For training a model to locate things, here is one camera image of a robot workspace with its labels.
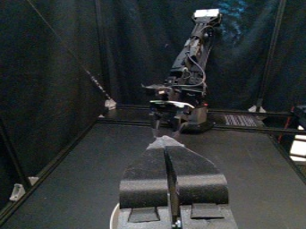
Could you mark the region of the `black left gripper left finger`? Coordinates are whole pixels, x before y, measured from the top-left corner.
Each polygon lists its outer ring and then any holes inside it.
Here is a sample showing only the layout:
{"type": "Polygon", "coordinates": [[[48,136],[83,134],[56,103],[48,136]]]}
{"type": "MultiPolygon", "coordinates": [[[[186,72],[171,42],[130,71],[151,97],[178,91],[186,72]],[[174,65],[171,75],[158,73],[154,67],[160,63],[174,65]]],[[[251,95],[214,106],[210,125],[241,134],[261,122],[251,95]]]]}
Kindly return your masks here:
{"type": "Polygon", "coordinates": [[[154,208],[167,205],[164,150],[167,136],[159,137],[128,165],[119,184],[122,208],[154,208]]]}

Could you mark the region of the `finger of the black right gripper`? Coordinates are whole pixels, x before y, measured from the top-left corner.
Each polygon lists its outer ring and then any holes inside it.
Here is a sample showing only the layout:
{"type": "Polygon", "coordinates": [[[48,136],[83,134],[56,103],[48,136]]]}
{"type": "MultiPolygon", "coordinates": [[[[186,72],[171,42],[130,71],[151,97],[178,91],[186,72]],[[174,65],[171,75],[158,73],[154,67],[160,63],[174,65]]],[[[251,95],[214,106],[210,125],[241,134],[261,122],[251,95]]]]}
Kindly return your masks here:
{"type": "Polygon", "coordinates": [[[160,116],[152,115],[151,117],[151,127],[152,127],[152,135],[156,138],[159,136],[159,127],[160,127],[160,116]]]}
{"type": "Polygon", "coordinates": [[[186,126],[187,122],[180,120],[180,119],[174,119],[174,122],[172,122],[172,137],[174,138],[178,138],[179,137],[179,134],[186,126]]]}

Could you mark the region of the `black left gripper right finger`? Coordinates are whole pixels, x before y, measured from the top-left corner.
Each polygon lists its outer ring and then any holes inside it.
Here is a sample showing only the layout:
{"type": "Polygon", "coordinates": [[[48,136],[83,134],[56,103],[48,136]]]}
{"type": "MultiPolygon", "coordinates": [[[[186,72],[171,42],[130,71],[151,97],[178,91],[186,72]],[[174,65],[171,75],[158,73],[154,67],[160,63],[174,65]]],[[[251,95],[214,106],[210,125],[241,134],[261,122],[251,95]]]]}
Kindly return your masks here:
{"type": "Polygon", "coordinates": [[[218,167],[168,136],[164,136],[164,161],[180,205],[229,203],[227,181],[218,167]]]}

